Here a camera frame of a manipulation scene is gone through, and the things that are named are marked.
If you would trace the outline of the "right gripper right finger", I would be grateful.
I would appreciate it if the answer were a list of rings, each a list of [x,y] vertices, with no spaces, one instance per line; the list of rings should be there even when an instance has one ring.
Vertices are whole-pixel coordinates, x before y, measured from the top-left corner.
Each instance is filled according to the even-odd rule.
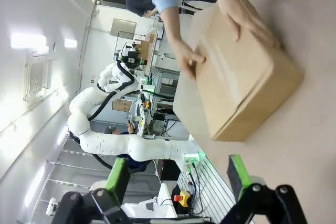
[[[307,223],[294,189],[279,185],[272,190],[253,183],[240,155],[229,155],[227,176],[236,203],[223,223],[250,223],[255,215],[265,216],[269,223]]]

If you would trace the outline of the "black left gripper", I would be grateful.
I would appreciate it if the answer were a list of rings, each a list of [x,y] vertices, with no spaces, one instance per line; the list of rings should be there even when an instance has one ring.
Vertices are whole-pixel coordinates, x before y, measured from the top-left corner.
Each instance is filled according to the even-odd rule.
[[[137,68],[141,63],[140,54],[137,51],[128,51],[125,56],[123,56],[123,63],[129,69]]]

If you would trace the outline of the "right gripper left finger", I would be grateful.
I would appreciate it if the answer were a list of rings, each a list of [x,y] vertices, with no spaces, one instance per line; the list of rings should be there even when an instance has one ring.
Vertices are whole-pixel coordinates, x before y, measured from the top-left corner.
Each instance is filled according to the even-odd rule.
[[[127,160],[117,158],[105,186],[85,195],[76,191],[65,193],[52,223],[91,223],[93,220],[131,223],[121,208],[130,176]]]

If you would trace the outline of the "person's right hand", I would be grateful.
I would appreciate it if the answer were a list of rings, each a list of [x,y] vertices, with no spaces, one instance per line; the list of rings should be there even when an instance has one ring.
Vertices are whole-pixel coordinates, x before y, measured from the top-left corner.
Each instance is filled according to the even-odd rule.
[[[187,45],[180,38],[173,38],[169,43],[176,55],[177,64],[179,68],[185,72],[190,79],[195,80],[195,67],[196,63],[204,63],[206,58],[196,54],[189,45]]]

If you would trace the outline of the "person's left hand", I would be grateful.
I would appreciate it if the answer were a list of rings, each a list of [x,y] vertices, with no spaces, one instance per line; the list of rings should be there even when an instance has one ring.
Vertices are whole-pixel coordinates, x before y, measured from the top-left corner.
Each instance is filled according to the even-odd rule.
[[[240,39],[241,29],[246,29],[263,42],[280,48],[280,42],[265,24],[249,0],[217,0],[218,7],[235,32],[234,39]]]

